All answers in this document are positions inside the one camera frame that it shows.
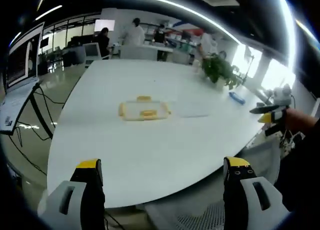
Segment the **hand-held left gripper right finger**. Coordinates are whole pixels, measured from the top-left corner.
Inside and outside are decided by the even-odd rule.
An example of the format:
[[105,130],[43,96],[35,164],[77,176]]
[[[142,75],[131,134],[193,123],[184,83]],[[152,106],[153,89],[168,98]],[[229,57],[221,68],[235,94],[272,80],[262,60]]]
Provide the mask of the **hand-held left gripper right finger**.
[[243,158],[223,160],[225,230],[277,230],[290,212],[282,194]]

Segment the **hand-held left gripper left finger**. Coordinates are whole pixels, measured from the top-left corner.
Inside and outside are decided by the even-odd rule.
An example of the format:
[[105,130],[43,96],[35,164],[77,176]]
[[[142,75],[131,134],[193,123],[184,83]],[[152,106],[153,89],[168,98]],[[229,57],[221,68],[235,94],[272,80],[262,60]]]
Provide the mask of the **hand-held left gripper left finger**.
[[104,230],[101,160],[79,163],[70,180],[62,181],[52,193],[43,194],[37,213],[52,230]]

